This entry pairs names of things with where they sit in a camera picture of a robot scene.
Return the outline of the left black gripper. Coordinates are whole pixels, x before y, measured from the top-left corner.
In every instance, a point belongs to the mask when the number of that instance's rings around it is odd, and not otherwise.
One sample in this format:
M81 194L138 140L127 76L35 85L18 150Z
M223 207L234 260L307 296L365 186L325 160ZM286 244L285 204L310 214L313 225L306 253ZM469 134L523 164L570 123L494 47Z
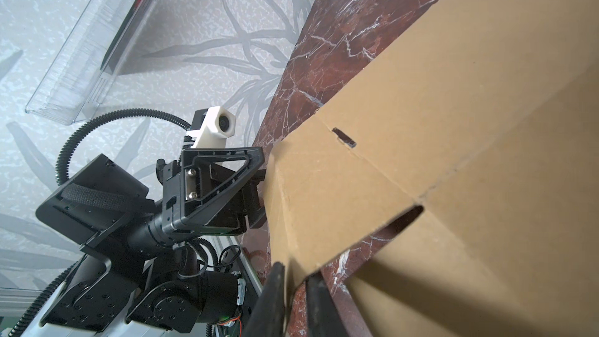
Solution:
M162 171L163 237L238 236L265 221L258 185L265 180L260 147L182 151Z

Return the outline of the brown cardboard box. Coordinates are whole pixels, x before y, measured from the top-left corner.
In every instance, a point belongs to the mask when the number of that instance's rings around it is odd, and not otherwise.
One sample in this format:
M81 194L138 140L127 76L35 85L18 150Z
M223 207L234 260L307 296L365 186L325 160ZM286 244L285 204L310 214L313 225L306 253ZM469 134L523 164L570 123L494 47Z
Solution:
M374 335L598 334L598 0L440 0L270 154L285 302L350 279Z

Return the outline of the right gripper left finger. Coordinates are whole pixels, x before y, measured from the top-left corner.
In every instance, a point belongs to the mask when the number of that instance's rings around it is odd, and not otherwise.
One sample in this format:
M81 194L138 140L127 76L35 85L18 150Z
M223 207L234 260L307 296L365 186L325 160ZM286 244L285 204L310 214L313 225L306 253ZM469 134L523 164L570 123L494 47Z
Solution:
M244 337L281 337L285 335L285 266L274 263L255 305L243 327Z

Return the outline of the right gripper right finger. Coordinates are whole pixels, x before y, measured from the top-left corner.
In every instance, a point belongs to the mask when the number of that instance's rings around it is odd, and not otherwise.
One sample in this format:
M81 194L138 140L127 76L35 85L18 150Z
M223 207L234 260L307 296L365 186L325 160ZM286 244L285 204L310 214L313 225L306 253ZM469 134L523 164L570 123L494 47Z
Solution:
M309 337L348 337L338 309L320 271L306 280Z

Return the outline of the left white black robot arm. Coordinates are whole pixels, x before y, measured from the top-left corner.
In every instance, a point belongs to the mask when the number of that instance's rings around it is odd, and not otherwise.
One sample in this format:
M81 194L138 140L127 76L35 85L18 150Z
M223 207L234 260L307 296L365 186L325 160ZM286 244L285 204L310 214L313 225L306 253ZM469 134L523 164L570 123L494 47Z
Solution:
M83 139L107 123L134 117L168 121L186 132L178 159L159 159L162 198L104 155L75 175L70 162ZM191 122L154 109L100 115L65 142L57 190L37 209L45 225L77 243L82 257L34 300L8 336L240 336L259 292L235 237L261 219L257 187L261 148L228 148L236 118L221 106Z

